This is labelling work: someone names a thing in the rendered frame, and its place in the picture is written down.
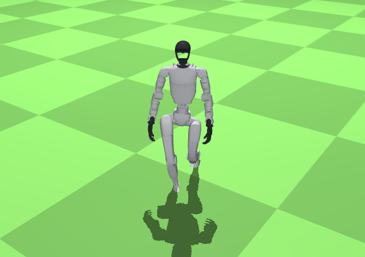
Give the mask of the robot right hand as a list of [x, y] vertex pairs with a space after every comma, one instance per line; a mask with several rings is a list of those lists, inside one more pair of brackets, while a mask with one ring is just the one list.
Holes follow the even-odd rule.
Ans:
[[[148, 121], [148, 133], [149, 133], [149, 138], [152, 140], [152, 141], [155, 141], [154, 140], [154, 135], [152, 133], [152, 127], [153, 127], [153, 124], [155, 123], [155, 118], [152, 116], [150, 117], [150, 121]], [[153, 137], [152, 137], [153, 136]]]

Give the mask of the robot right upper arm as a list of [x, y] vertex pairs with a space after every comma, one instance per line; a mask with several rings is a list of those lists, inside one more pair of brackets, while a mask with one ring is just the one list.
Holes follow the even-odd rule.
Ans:
[[162, 100], [163, 98], [163, 92], [162, 92], [162, 89], [164, 87], [164, 84], [165, 84], [165, 77], [169, 76], [169, 70], [170, 70], [170, 67], [163, 67], [161, 68], [159, 74], [158, 74], [158, 77], [157, 77], [157, 81], [156, 81], [156, 96], [155, 96], [155, 99], [157, 100]]

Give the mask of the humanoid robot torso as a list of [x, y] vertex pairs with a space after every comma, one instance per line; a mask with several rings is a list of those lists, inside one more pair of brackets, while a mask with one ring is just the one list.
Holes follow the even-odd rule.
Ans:
[[196, 94], [197, 72], [192, 64], [187, 68], [179, 68], [179, 63], [172, 64], [169, 70], [169, 84], [171, 96], [177, 108], [173, 111], [173, 124], [189, 126], [190, 110], [187, 104], [191, 104]]

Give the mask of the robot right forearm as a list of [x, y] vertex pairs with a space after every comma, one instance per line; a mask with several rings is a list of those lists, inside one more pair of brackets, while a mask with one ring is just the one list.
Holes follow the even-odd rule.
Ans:
[[158, 100], [155, 100], [155, 96], [156, 96], [156, 91], [154, 91], [152, 100], [151, 100], [151, 107], [150, 107], [149, 116], [148, 116], [149, 121], [150, 121], [150, 117], [152, 117], [152, 116], [155, 118], [155, 121], [156, 121], [156, 115], [157, 115], [157, 111], [158, 111], [160, 102]]

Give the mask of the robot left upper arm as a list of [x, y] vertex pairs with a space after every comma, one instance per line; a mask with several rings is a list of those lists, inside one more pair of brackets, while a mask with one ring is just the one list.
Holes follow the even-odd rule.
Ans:
[[208, 78], [207, 70], [201, 67], [196, 67], [197, 76], [201, 79], [201, 87], [203, 94], [201, 94], [202, 101], [209, 101], [208, 94], [210, 93], [210, 83]]

